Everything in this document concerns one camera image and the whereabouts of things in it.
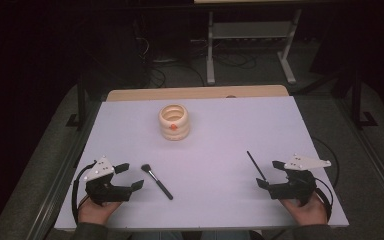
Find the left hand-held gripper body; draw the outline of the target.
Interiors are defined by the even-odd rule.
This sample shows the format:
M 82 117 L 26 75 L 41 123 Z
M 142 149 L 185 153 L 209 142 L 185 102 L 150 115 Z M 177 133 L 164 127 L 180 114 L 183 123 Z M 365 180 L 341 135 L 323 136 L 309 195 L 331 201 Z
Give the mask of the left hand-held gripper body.
M 116 175 L 114 167 L 106 157 L 101 157 L 84 177 L 86 193 L 98 205 L 128 201 L 132 195 L 131 187 L 114 186 L 111 183 Z

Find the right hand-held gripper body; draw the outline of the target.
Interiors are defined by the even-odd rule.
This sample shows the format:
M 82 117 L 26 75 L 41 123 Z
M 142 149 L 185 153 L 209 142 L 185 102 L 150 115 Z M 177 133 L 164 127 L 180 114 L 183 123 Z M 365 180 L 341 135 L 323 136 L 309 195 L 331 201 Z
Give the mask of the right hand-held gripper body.
M 287 182 L 269 185 L 268 191 L 272 199 L 298 199 L 306 204 L 314 192 L 327 201 L 325 194 L 317 188 L 312 169 L 330 167 L 329 160 L 321 160 L 294 154 L 285 163 Z

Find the thin black brush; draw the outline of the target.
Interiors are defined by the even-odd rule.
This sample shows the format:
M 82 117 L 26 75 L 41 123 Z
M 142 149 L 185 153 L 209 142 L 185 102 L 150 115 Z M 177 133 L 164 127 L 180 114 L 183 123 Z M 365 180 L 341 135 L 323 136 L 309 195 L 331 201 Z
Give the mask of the thin black brush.
M 258 166 L 258 164 L 256 163 L 256 161 L 254 160 L 253 156 L 251 155 L 251 153 L 247 150 L 246 151 L 248 157 L 250 158 L 251 162 L 253 163 L 254 167 L 256 168 L 256 170 L 258 171 L 258 173 L 260 174 L 261 178 L 263 181 L 266 181 L 267 182 L 267 179 L 266 177 L 264 176 L 263 172 L 261 171 L 260 167 Z

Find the black makeup brush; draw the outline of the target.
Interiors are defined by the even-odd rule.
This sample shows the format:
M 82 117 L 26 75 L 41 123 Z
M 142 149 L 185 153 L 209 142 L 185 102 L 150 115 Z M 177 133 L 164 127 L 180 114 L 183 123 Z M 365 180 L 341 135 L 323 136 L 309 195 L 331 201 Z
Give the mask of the black makeup brush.
M 153 173 L 152 168 L 149 164 L 143 164 L 141 166 L 141 170 L 145 172 L 155 183 L 155 185 L 165 194 L 165 196 L 169 200 L 173 200 L 172 194 L 165 187 L 165 185 L 157 178 L 157 176 Z

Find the cream ringed brush holder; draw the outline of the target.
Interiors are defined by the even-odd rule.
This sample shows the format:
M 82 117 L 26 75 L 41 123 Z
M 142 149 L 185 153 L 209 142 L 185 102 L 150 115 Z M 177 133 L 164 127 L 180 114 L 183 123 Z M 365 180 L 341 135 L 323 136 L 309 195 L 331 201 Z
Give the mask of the cream ringed brush holder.
M 190 132 L 189 113 L 181 104 L 163 107 L 158 115 L 162 136 L 170 141 L 186 138 Z

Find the person's left hand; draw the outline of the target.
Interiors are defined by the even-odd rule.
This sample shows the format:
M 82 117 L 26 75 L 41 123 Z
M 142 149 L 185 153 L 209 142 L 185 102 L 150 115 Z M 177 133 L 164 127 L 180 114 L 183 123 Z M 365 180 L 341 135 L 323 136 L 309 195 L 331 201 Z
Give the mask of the person's left hand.
M 89 197 L 85 197 L 78 209 L 79 223 L 92 223 L 105 225 L 110 216 L 121 206 L 121 202 L 109 202 L 103 205 L 94 203 Z

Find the person's right hand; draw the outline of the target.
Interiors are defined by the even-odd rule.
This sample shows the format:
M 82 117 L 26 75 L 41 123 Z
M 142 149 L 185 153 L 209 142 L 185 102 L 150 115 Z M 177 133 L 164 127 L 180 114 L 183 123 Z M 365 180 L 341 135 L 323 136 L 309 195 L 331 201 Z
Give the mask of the person's right hand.
M 290 199 L 281 199 L 280 203 L 300 226 L 326 225 L 328 223 L 324 204 L 316 193 L 312 194 L 306 204 L 299 200 Z

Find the black metal stand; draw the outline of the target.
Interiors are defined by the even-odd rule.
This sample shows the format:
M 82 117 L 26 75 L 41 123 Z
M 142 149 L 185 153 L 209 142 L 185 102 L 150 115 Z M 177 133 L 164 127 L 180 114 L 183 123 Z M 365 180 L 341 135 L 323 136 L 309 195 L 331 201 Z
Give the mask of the black metal stand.
M 355 126 L 362 130 L 364 127 L 377 126 L 370 112 L 361 111 L 362 81 L 358 71 L 355 71 L 352 85 L 351 118 Z
M 80 131 L 85 122 L 86 122 L 86 101 L 87 101 L 87 91 L 84 85 L 82 78 L 79 78 L 77 81 L 77 112 L 71 114 L 66 126 L 75 127 L 77 131 Z

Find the wooden table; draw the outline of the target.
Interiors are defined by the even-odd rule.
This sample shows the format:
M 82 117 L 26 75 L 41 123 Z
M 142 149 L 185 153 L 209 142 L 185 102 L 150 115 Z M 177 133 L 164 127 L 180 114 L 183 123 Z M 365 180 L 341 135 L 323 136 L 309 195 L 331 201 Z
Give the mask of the wooden table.
M 209 99 L 245 97 L 285 97 L 289 93 L 282 85 L 187 87 L 161 89 L 112 90 L 106 101 L 142 101 L 172 99 Z

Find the white metal stand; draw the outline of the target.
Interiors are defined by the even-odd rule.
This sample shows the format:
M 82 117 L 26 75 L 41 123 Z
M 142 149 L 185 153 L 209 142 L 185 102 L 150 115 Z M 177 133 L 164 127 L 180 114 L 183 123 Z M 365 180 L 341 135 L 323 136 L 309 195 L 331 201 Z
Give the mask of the white metal stand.
M 288 55 L 298 28 L 301 13 L 302 10 L 297 9 L 290 21 L 221 23 L 214 22 L 213 13 L 210 12 L 206 57 L 207 83 L 209 85 L 216 83 L 213 59 L 214 40 L 283 38 L 285 45 L 283 50 L 277 53 L 277 57 L 287 82 L 291 85 L 295 84 L 296 79 L 288 62 Z

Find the grey metal rail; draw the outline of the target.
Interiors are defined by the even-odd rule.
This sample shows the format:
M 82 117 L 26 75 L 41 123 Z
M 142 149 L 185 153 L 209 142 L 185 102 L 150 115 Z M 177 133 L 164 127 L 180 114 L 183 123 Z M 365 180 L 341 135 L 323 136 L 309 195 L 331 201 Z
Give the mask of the grey metal rail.
M 380 185 L 384 189 L 384 164 L 381 161 L 380 156 L 375 151 L 374 147 L 370 143 L 367 135 L 365 134 L 363 128 L 359 127 L 354 121 L 351 119 L 350 110 L 346 106 L 346 103 L 343 100 L 334 100 L 337 108 L 341 112 L 341 115 L 347 122 L 348 127 L 353 132 L 353 135 L 357 139 L 360 146 L 363 148 L 365 154 L 367 155 L 376 177 L 378 178 Z
M 77 164 L 90 135 L 101 103 L 59 109 L 34 154 L 33 193 L 41 193 L 39 208 L 26 240 L 45 240 L 53 228 L 72 183 Z

